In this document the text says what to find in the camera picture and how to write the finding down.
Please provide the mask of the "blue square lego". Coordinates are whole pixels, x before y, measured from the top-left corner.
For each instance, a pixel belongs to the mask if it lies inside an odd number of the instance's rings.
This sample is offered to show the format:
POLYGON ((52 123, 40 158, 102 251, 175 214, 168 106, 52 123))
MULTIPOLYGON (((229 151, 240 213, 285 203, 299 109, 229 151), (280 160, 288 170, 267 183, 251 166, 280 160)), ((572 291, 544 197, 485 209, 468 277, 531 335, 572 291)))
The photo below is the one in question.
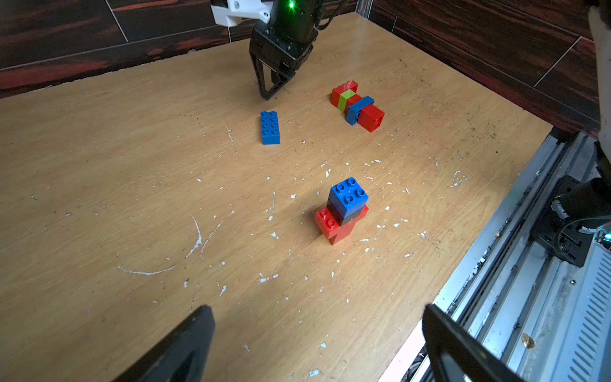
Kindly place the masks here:
POLYGON ((364 208, 369 196, 355 178, 348 178, 330 189, 329 202, 341 217, 353 215, 364 208))

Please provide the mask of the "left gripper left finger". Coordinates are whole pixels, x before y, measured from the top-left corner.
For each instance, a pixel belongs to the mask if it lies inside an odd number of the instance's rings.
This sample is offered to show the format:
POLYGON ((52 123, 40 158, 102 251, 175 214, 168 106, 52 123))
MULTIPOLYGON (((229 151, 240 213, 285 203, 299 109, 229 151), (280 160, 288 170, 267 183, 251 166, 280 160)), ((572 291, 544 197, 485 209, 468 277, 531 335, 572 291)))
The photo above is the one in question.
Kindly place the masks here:
POLYGON ((198 307, 116 380, 202 380, 215 329, 212 307, 198 307))

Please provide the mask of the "red square lego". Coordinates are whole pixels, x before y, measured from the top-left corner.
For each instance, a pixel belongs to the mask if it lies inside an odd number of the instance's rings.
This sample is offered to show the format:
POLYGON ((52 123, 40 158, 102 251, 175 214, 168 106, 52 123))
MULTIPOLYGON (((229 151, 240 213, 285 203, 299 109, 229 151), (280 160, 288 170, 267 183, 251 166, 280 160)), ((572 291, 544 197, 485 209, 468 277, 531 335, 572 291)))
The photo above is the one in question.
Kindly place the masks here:
POLYGON ((370 133, 377 130, 383 122, 385 113, 374 104, 365 106, 359 115, 358 124, 370 133))
POLYGON ((328 239, 329 243, 331 243, 331 245, 336 245, 337 243, 339 243, 343 239, 346 239, 347 237, 349 237, 351 235, 355 225, 356 225, 356 222, 352 221, 349 224, 346 224, 346 225, 341 226, 341 227, 337 227, 337 229, 335 230, 334 234, 329 237, 329 239, 328 239))
POLYGON ((353 95, 352 97, 350 97, 347 102, 346 102, 346 106, 345 106, 345 115, 348 114, 349 108, 351 106, 353 106, 355 103, 359 102, 362 100, 362 97, 360 95, 353 95))

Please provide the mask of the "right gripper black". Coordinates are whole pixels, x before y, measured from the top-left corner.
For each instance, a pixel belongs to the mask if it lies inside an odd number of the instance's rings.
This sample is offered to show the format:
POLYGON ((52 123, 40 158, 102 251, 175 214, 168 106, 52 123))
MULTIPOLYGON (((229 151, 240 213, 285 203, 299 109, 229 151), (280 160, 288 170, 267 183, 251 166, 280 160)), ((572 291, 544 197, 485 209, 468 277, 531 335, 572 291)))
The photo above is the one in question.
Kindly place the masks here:
POLYGON ((290 77, 284 72, 297 71, 310 55, 324 10, 322 1, 275 1, 270 21, 255 24, 249 53, 264 100, 288 84, 290 77))

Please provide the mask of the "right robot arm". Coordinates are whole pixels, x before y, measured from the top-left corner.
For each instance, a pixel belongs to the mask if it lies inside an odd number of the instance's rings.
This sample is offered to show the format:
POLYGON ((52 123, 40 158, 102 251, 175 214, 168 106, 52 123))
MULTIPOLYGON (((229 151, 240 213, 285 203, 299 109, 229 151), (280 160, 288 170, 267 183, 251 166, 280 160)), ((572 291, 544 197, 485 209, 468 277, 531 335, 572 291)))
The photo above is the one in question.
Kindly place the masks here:
POLYGON ((371 22, 566 132, 600 129, 589 12, 608 1, 366 1, 371 22))

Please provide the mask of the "black square lego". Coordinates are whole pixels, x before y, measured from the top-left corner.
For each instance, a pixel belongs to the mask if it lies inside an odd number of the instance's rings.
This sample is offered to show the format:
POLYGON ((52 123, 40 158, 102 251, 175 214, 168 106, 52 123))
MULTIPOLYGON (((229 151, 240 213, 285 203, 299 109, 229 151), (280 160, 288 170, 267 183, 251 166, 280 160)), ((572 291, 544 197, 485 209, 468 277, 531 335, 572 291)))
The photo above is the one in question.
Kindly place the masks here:
POLYGON ((329 212, 332 214, 334 220, 340 226, 344 226, 346 224, 351 223, 356 218, 358 218, 361 215, 361 213, 363 212, 363 210, 364 210, 364 208, 361 208, 361 209, 357 210, 356 212, 354 212, 354 213, 352 213, 350 215, 342 216, 340 214, 340 212, 337 210, 337 208, 335 207, 335 205, 331 201, 327 201, 326 208, 327 208, 327 210, 329 210, 329 212))

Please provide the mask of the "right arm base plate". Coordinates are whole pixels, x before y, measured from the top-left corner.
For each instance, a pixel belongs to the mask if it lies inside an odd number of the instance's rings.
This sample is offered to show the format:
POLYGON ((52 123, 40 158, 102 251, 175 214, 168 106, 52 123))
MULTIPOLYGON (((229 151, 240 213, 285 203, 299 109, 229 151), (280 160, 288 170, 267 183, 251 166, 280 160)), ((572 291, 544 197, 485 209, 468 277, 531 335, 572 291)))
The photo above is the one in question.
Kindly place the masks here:
POLYGON ((602 178, 585 183, 566 175, 555 185, 531 239, 563 262, 583 267, 590 242, 610 222, 610 188, 602 178))

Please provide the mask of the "green square lego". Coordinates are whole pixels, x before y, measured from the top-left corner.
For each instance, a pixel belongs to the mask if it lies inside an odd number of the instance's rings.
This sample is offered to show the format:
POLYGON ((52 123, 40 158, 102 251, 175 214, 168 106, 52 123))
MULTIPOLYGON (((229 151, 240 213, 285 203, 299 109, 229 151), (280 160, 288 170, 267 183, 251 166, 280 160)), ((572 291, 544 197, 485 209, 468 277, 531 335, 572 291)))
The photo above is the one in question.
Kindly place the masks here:
POLYGON ((343 113, 346 113, 347 110, 347 104, 348 101, 353 98, 356 95, 355 92, 353 92, 353 90, 346 90, 345 92, 342 92, 342 94, 340 94, 340 98, 338 100, 337 103, 337 108, 342 111, 343 113))

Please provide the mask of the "red long lego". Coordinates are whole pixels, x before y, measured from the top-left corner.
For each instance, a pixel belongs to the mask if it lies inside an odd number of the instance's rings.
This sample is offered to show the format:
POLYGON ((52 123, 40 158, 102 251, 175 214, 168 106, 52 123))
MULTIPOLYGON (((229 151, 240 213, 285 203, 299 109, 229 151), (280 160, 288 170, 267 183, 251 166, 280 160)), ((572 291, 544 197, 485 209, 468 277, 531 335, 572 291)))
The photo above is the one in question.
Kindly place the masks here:
MULTIPOLYGON (((367 207, 366 205, 361 215, 354 220, 356 224, 359 221, 361 221, 362 219, 364 219, 367 216, 368 212, 369 212, 369 207, 367 207)), ((334 234, 337 227, 341 227, 339 224, 337 224, 332 214, 329 212, 329 210, 327 210, 326 207, 316 211, 314 215, 314 221, 316 225, 318 226, 318 228, 320 229, 322 235, 326 239, 329 239, 329 237, 334 234)))
POLYGON ((337 107, 339 105, 339 100, 341 98, 342 93, 348 90, 357 92, 357 89, 358 89, 358 83, 356 83, 356 81, 347 81, 346 83, 336 87, 334 90, 332 90, 332 93, 331 93, 331 97, 330 97, 331 104, 337 107))

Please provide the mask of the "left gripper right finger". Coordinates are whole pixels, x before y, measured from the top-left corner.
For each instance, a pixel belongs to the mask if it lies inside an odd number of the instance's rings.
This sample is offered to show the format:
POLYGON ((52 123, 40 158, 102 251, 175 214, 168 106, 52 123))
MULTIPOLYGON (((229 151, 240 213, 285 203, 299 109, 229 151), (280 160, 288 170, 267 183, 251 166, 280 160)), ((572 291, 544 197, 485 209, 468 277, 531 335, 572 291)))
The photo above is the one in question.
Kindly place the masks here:
POLYGON ((521 381, 434 304, 424 309, 423 335, 436 381, 521 381))

